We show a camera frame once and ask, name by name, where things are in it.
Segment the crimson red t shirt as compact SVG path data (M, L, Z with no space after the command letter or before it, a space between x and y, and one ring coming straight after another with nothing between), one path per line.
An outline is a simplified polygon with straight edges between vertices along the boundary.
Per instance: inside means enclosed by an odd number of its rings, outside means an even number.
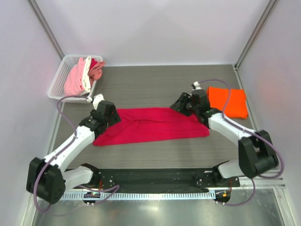
M198 138L210 135L195 116L185 116L167 107L118 109L121 122L109 127L94 146L122 145Z

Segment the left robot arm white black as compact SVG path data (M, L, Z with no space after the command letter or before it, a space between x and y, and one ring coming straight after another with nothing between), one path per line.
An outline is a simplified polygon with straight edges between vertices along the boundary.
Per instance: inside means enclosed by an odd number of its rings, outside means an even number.
M43 159L36 157L30 162L26 190L35 199L41 198L49 204L55 204L69 189L81 185L97 187L101 180L98 168L88 163L72 170L67 168L81 151L120 121L114 103L96 101L90 115L79 123L64 143Z

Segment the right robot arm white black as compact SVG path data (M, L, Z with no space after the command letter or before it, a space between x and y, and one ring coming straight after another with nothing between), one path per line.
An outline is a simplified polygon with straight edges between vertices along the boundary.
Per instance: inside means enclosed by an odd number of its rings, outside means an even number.
M254 178L279 165L269 133L249 130L226 117L221 110L212 108L203 89L195 89L190 94L183 92L170 108L185 116L196 116L199 123L220 133L238 147L237 160L213 167L212 180L215 185L223 186L230 178L238 176Z

